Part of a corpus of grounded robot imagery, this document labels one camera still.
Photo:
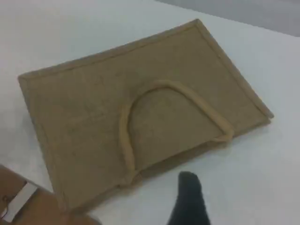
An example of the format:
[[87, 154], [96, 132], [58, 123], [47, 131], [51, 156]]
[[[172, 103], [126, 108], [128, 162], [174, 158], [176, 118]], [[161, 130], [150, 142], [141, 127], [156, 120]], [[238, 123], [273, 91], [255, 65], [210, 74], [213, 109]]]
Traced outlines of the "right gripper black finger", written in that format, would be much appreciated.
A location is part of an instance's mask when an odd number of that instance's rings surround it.
[[169, 225], [210, 225], [202, 185], [193, 172], [182, 171], [178, 176], [178, 194], [168, 220]]

